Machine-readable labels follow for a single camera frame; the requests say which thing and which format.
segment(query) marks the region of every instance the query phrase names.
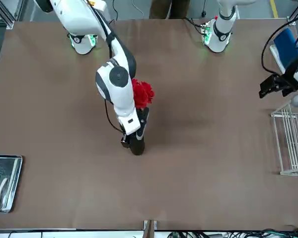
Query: gray floor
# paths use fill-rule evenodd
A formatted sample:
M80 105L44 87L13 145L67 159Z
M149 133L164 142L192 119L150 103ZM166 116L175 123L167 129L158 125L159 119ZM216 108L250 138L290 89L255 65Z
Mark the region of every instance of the gray floor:
M116 15L113 7L113 0L106 0L112 17ZM148 19L151 0L134 0L134 4L144 13L144 17ZM118 20L141 19L143 17L137 9L132 5L131 0L115 0L115 8L118 11ZM203 0L191 0L188 10L188 17L200 18L203 8ZM206 12L207 17L213 17L218 14L219 5L216 0L207 0ZM258 0L250 6L239 8L241 18L272 18L273 13L270 8L269 0ZM25 11L24 20L26 21L58 21L53 13L45 14L35 6L32 0L29 0Z

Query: blue object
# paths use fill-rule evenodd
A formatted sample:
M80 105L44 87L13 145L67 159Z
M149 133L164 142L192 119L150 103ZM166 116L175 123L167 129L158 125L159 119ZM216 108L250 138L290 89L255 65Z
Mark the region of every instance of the blue object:
M279 53L279 58L285 68L298 57L295 38L289 28L283 30L275 39L274 43Z

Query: table surface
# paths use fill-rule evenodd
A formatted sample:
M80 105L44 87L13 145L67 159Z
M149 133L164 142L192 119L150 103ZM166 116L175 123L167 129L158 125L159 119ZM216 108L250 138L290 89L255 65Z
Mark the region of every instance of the table surface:
M156 93L140 157L120 145L95 86L105 44L80 56L61 24L15 23L0 55L0 154L24 164L0 229L298 226L298 178L279 175L270 118L287 99L258 97L261 51L283 22L236 21L221 54L182 20L116 23Z

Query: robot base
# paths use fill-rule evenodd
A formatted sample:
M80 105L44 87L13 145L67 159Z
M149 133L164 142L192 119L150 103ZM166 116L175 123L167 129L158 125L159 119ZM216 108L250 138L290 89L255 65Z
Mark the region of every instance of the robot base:
M76 36L69 37L72 47L80 55L87 55L91 50L97 46L98 36L85 35L81 40Z
M212 52L220 53L225 50L225 47L229 44L231 34L224 40L220 41L217 35L214 33L215 19L206 22L201 27L202 43L207 46Z

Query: green led light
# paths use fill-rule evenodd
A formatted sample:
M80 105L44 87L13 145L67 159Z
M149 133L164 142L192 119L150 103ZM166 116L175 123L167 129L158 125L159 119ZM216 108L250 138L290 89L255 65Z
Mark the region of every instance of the green led light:
M89 38L91 46L92 47L96 46L96 38L92 35L89 35L88 38Z

